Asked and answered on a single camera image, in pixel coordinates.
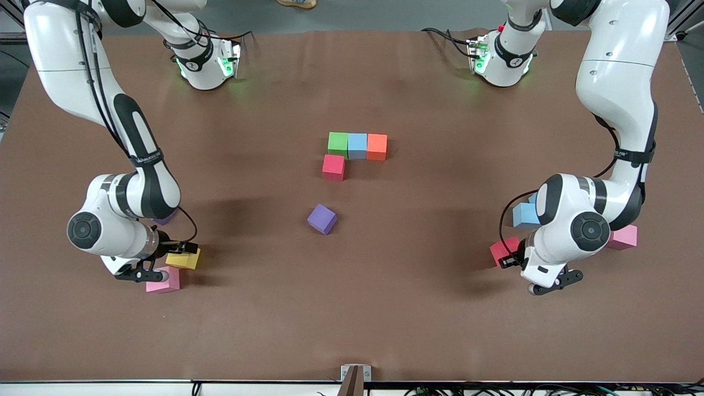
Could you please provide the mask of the yellow foam cube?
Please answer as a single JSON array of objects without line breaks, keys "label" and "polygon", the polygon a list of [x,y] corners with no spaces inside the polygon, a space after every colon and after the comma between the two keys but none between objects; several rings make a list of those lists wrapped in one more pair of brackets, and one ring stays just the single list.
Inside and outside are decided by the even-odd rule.
[{"label": "yellow foam cube", "polygon": [[201,249],[198,248],[195,253],[168,253],[166,256],[166,265],[180,269],[196,269]]}]

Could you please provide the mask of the red foam cube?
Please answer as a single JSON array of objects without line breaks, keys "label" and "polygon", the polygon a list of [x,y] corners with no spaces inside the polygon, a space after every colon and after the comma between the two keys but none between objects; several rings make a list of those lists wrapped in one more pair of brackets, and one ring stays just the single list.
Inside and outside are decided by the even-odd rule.
[{"label": "red foam cube", "polygon": [[502,268],[502,257],[509,254],[514,254],[517,250],[518,243],[520,243],[518,238],[513,236],[512,238],[508,238],[504,241],[497,241],[490,246],[491,256],[493,257],[496,266]]},{"label": "red foam cube", "polygon": [[322,177],[325,180],[342,182],[345,174],[345,157],[340,155],[324,155]]}]

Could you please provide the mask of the orange foam cube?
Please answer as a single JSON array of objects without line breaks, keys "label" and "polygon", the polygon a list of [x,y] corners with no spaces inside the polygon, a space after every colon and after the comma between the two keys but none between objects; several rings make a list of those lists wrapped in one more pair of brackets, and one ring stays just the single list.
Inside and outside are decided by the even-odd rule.
[{"label": "orange foam cube", "polygon": [[366,159],[385,161],[387,159],[388,136],[385,134],[367,134]]}]

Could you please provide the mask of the green foam cube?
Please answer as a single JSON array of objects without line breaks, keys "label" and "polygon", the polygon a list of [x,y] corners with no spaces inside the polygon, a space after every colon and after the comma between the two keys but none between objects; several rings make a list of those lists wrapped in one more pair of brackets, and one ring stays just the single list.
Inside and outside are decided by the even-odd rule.
[{"label": "green foam cube", "polygon": [[349,133],[330,132],[328,135],[327,152],[329,155],[349,158]]}]

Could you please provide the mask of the pink foam cube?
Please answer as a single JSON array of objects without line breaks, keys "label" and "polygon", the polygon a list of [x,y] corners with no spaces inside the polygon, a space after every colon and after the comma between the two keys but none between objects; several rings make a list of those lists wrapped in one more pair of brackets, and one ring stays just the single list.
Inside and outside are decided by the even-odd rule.
[{"label": "pink foam cube", "polygon": [[612,230],[605,247],[611,250],[628,250],[635,248],[638,241],[638,228],[635,225],[627,225],[619,230]]},{"label": "pink foam cube", "polygon": [[176,292],[181,290],[180,281],[180,269],[176,267],[161,267],[157,268],[161,271],[162,275],[165,276],[164,281],[161,282],[148,282],[146,283],[145,290],[147,293],[152,294],[163,294],[169,292]]}]

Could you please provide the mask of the grey metal bracket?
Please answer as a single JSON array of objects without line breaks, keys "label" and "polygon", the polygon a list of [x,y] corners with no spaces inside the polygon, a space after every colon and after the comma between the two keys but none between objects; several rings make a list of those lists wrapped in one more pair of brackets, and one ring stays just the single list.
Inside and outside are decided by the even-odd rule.
[{"label": "grey metal bracket", "polygon": [[348,374],[348,371],[350,371],[354,367],[359,367],[359,374],[362,375],[363,381],[364,382],[372,382],[373,381],[373,376],[372,376],[372,366],[367,365],[367,364],[359,364],[359,363],[353,363],[353,364],[344,364],[340,368],[341,372],[341,378],[340,381],[344,381],[345,377]]}]

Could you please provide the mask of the aluminium frame profile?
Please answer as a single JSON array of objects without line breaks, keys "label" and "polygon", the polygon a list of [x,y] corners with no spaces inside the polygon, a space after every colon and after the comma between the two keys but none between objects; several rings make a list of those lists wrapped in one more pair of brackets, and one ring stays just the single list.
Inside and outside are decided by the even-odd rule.
[{"label": "aluminium frame profile", "polygon": [[17,0],[0,0],[0,45],[27,45],[23,9]]},{"label": "aluminium frame profile", "polygon": [[704,27],[704,0],[681,0],[667,25],[665,40],[682,41],[689,33]]}]

